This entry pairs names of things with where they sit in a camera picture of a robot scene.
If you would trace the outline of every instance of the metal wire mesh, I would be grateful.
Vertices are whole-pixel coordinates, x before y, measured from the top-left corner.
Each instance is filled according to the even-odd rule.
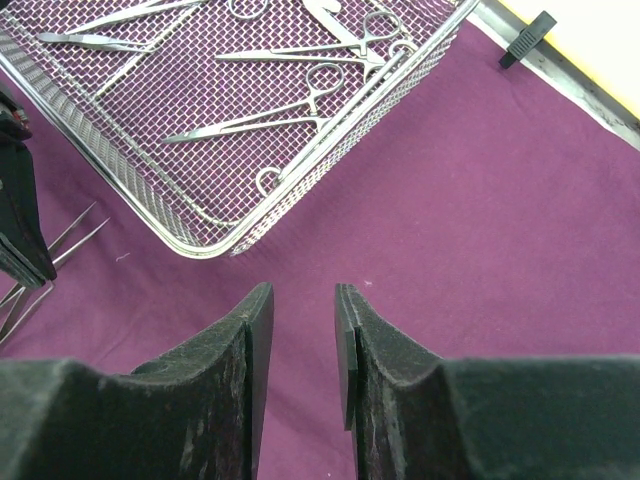
[[[210,0],[201,6],[170,10],[96,32],[132,41],[153,40],[159,49],[151,55],[43,45],[34,38],[45,31],[66,31],[139,2],[14,0],[0,17],[0,29],[6,34],[0,37],[0,52],[39,95],[50,105],[55,103],[53,109],[65,119],[72,134],[89,144],[107,176],[149,212],[147,220],[161,236],[172,236],[196,248],[216,245],[233,231],[235,222],[265,201],[254,184],[257,173],[265,167],[287,165],[316,135],[313,125],[291,125],[190,144],[166,145],[161,140],[288,104],[308,93],[304,78],[311,63],[226,63],[215,61],[216,54],[322,45],[335,43],[335,39],[298,0],[272,0],[268,13],[252,22],[235,20],[227,2]],[[261,3],[245,0],[237,5],[246,12]],[[405,38],[423,44],[458,3],[343,0],[336,18],[360,36],[364,16],[386,8],[402,20]],[[246,250],[289,210],[428,74],[449,42],[444,42],[362,120],[301,185],[245,235],[233,252]],[[386,56],[387,47],[381,43],[376,51]],[[348,51],[331,54],[350,55]],[[335,115],[363,86],[360,66],[347,64],[343,69],[345,87],[321,100],[322,116]],[[301,114],[306,114],[304,109],[279,118]]]

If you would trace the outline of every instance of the wire mesh basket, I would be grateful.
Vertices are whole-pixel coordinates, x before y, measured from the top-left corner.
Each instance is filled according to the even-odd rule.
[[[250,11],[262,1],[237,4]],[[341,64],[344,87],[319,102],[322,116],[332,119],[319,132],[311,124],[292,124],[162,143],[308,94],[310,62],[215,59],[240,50],[336,43],[302,0],[271,0],[267,13],[250,22],[235,19],[226,1],[209,0],[99,32],[151,41],[151,54],[48,45],[36,38],[140,0],[14,0],[0,15],[0,65],[167,245],[185,256],[210,258],[241,253],[257,242],[429,74],[477,2],[342,0],[335,19],[356,37],[362,37],[368,13],[388,10],[401,20],[403,39],[417,49],[394,55],[390,44],[376,44],[388,63],[369,78],[360,65]],[[265,169],[273,178],[256,181]]]

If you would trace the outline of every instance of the surgical clamp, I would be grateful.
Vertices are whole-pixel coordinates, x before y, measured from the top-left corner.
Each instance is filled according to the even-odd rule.
[[[353,43],[358,41],[358,37],[347,30],[347,28],[333,16],[342,10],[342,5],[338,0],[302,0],[302,3],[309,14],[340,42]],[[357,47],[352,48],[351,51],[356,55],[358,54]],[[382,57],[373,50],[369,50],[367,60],[378,63],[383,61]]]
[[[229,0],[227,5],[229,6],[229,13],[238,20],[255,20],[256,18],[262,16],[264,12],[269,8],[269,0],[262,1],[262,7],[260,7],[256,12],[250,15],[242,15],[235,10],[236,0]]]
[[[371,32],[370,23],[374,18],[386,18],[394,24],[394,29],[391,33],[385,35],[375,35]],[[369,74],[381,68],[385,61],[381,59],[371,60],[369,57],[369,44],[379,42],[383,40],[389,40],[397,37],[401,33],[402,23],[400,19],[392,12],[372,12],[364,17],[363,20],[364,36],[361,39],[356,39],[354,42],[342,42],[332,45],[319,45],[316,47],[293,47],[293,48],[274,48],[268,50],[248,50],[244,52],[225,53],[216,55],[216,60],[226,61],[280,61],[280,62],[295,62],[295,61],[316,61],[316,62],[331,62],[331,63],[359,63],[364,67],[365,78],[369,77]],[[356,58],[353,57],[321,57],[310,55],[299,55],[303,53],[311,52],[325,52],[328,50],[337,50],[341,48],[351,49],[356,53]]]
[[[351,98],[351,100],[349,100],[349,102],[343,107],[343,109],[341,110],[342,112],[344,112],[345,110],[350,111],[351,109],[353,109],[356,105],[362,102],[362,100],[366,98],[367,95],[369,95],[370,92],[377,85],[379,85],[382,79],[387,78],[390,72],[396,67],[398,62],[404,56],[403,53],[398,52],[400,47],[404,47],[404,49],[408,49],[413,52],[415,52],[418,48],[413,42],[410,42],[407,40],[398,40],[397,42],[394,42],[389,47],[389,57],[390,57],[389,61],[385,63],[380,70],[376,71],[374,75],[372,75],[372,77],[368,80],[368,82],[364,85],[364,87],[360,89],[358,93],[356,93]],[[341,114],[338,113],[334,118],[331,119],[331,122],[327,125],[326,128],[332,128],[333,126],[335,126],[336,122],[340,122],[343,119],[344,119],[344,116],[341,117]],[[316,147],[317,147],[317,144],[313,145],[313,141],[312,141],[305,148],[313,149]],[[293,172],[300,165],[301,158],[305,158],[304,155],[296,157],[293,161],[291,161],[287,166],[283,168],[266,167],[260,170],[256,175],[255,184],[258,191],[262,194],[262,196],[266,197],[268,195],[267,190],[262,185],[262,180],[267,174],[276,175],[276,178],[274,179],[273,184],[274,186],[278,186],[285,179],[285,177],[291,174],[291,172]]]
[[[317,71],[329,68],[338,73],[338,80],[329,88],[317,88],[314,85],[313,74]],[[318,130],[322,130],[322,128],[331,121],[331,118],[322,118],[318,115],[318,107],[316,105],[316,101],[325,95],[336,92],[344,86],[344,71],[339,65],[334,63],[321,63],[311,68],[307,72],[306,76],[307,88],[309,89],[309,96],[305,99],[300,100],[295,103],[291,103],[289,105],[285,105],[283,107],[274,108],[273,110],[269,110],[267,112],[258,113],[254,115],[249,115],[247,117],[239,118],[236,120],[229,120],[222,123],[217,123],[215,125],[210,125],[208,127],[198,128],[196,130],[192,130],[191,132],[174,135],[169,138],[165,138],[163,140],[164,143],[181,143],[181,142],[193,142],[198,140],[205,140],[208,138],[220,137],[224,135],[230,135],[233,133],[242,133],[249,132],[253,130],[259,130],[263,128],[270,127],[278,127],[282,125],[294,125],[297,123],[315,123],[316,128]],[[306,117],[298,117],[291,118],[285,120],[276,120],[272,122],[263,122],[263,123],[249,123],[255,120],[260,120],[265,117],[269,117],[271,115],[276,115],[278,113],[286,112],[288,110],[293,110],[295,108],[304,107],[305,105],[309,106],[309,115]]]

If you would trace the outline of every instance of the purple cloth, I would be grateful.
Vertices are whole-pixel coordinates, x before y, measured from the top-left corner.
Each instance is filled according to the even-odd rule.
[[[270,281],[260,478],[349,479],[336,282],[441,355],[640,352],[640,154],[522,66],[501,71],[501,54],[465,25],[261,243],[210,261],[169,251],[26,105],[46,238],[94,200],[84,232],[111,222],[2,354],[127,372]]]

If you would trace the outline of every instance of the surgical forceps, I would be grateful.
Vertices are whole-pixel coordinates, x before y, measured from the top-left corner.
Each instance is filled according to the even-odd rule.
[[[90,50],[104,50],[110,52],[153,53],[155,49],[136,48],[148,47],[149,43],[130,42],[117,38],[93,34],[39,33],[38,40],[44,43],[66,43]]]
[[[66,252],[58,255],[65,242],[78,228],[84,217],[87,216],[94,205],[95,203],[89,206],[89,208],[76,218],[74,222],[69,225],[69,227],[49,246],[49,254],[52,257],[55,257],[53,265],[56,269],[62,268],[62,266],[109,221],[109,219],[105,220],[89,234],[81,238],[75,245],[70,247]],[[0,300],[0,318],[8,312],[4,322],[0,320],[0,348],[3,347],[11,335],[18,329],[18,327],[20,327],[20,324],[27,321],[38,310],[42,302],[54,288],[54,283],[50,282],[49,287],[28,307],[27,304],[29,303],[30,298],[36,293],[36,290],[25,288],[19,283],[16,284],[9,293],[2,298],[2,300]]]
[[[319,70],[329,68],[338,73],[338,80],[331,85],[329,88],[319,88],[314,84],[313,75]],[[229,120],[226,122],[217,123],[215,125],[210,125],[208,127],[198,128],[196,130],[192,130],[187,133],[183,133],[180,135],[174,135],[172,137],[165,138],[163,140],[164,143],[182,143],[182,142],[194,142],[198,140],[206,140],[208,138],[221,137],[224,135],[230,135],[233,133],[242,133],[242,132],[250,132],[253,130],[259,130],[263,128],[270,127],[279,127],[282,125],[294,125],[297,123],[315,123],[316,128],[318,130],[322,130],[322,128],[331,121],[331,118],[323,118],[318,115],[318,107],[316,105],[316,101],[319,98],[324,97],[330,93],[336,92],[340,90],[344,86],[344,71],[339,65],[335,63],[321,63],[311,68],[307,72],[306,76],[307,88],[309,89],[309,95],[298,102],[290,103],[289,105],[285,105],[282,107],[274,108],[273,110],[269,110],[263,113],[257,113],[254,115],[249,115],[247,117],[239,118],[236,120]],[[265,117],[269,117],[271,115],[276,115],[278,113],[286,112],[288,110],[293,110],[295,108],[304,107],[305,105],[309,106],[309,115],[305,117],[297,117],[285,120],[276,120],[272,122],[262,122],[262,123],[249,123],[256,120],[260,120]]]
[[[146,17],[148,15],[154,15],[156,13],[164,12],[166,10],[171,10],[174,8],[189,7],[191,5],[205,3],[205,2],[208,2],[209,0],[179,0],[177,2],[158,5],[158,3],[162,1],[163,0],[147,0],[146,2],[143,2],[139,5],[125,8],[123,10],[120,10],[119,12],[112,13],[111,15],[98,18],[93,22],[80,25],[79,27],[69,30],[66,33],[73,34],[73,33],[86,32],[87,30],[92,30],[94,28],[114,25],[116,23],[128,22],[136,18]],[[240,15],[235,10],[235,4],[236,4],[236,0],[228,0],[227,5],[229,6],[229,12],[231,13],[232,16],[234,16],[239,20],[252,20],[254,18],[258,18],[264,12],[266,12],[267,8],[269,8],[269,0],[263,0],[262,7],[256,13],[253,13],[251,15]]]
[[[164,5],[158,5],[163,0],[147,0],[139,5],[122,9],[118,12],[100,17],[92,22],[85,23],[79,27],[72,28],[65,32],[68,35],[74,33],[82,33],[87,30],[93,30],[95,28],[107,27],[109,25],[115,25],[118,23],[129,22],[136,18],[147,17],[149,15],[155,15],[156,13],[165,12],[174,8],[189,7],[191,5],[197,5],[199,3],[207,2],[208,0],[179,0],[177,2],[165,3]]]
[[[391,21],[394,25],[394,29],[391,33],[385,35],[375,35],[371,32],[371,21],[375,18],[382,17]],[[317,47],[293,47],[293,48],[273,48],[267,50],[247,50],[244,52],[224,53],[216,55],[216,60],[226,61],[280,61],[280,62],[302,62],[302,61],[315,61],[315,62],[331,62],[331,63],[359,63],[364,66],[365,79],[369,77],[369,74],[381,68],[384,64],[384,60],[372,60],[369,54],[369,44],[374,42],[380,42],[383,40],[389,40],[397,37],[402,31],[402,22],[398,16],[390,11],[378,11],[369,13],[364,17],[362,22],[364,29],[364,36],[361,39],[355,39],[354,42],[342,42],[333,45],[319,45]],[[353,57],[322,57],[311,55],[299,55],[303,53],[311,52],[325,52],[328,50],[337,50],[341,48],[347,48],[356,53],[356,58]]]

